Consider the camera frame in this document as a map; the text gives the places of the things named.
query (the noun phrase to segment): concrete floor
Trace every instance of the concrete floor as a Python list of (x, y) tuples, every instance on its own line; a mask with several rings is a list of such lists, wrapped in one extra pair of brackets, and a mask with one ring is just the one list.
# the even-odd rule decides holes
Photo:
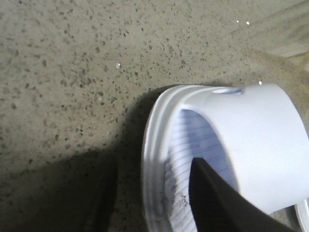
[[(141, 141), (166, 86), (276, 83), (309, 131), (299, 2), (2, 0), (0, 231), (86, 231), (95, 192), (117, 186), (96, 231), (145, 232)], [(291, 208), (274, 217), (297, 228)]]

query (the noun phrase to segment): black object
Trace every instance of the black object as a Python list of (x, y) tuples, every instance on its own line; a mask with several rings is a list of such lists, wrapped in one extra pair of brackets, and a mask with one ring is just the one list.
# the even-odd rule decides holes
[(198, 232), (295, 232), (241, 197), (202, 158), (192, 161), (189, 197)]
[(118, 169), (115, 161), (109, 163), (104, 174), (97, 183), (91, 207), (82, 222), (80, 232), (107, 232), (110, 217), (114, 211), (117, 195)]

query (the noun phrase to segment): speckled concrete surface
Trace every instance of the speckled concrete surface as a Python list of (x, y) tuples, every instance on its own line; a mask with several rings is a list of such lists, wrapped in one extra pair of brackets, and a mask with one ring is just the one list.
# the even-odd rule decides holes
[(116, 163), (108, 230), (146, 231), (140, 148), (162, 87), (277, 83), (308, 129), (306, 56), (268, 52), (307, 45), (298, 2), (2, 0), (0, 230), (77, 231)]

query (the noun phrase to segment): hole in cup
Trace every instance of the hole in cup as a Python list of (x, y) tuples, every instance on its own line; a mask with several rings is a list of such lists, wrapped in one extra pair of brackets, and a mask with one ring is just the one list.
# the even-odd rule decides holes
[(213, 93), (241, 95), (244, 92), (242, 88), (219, 88), (212, 91)]

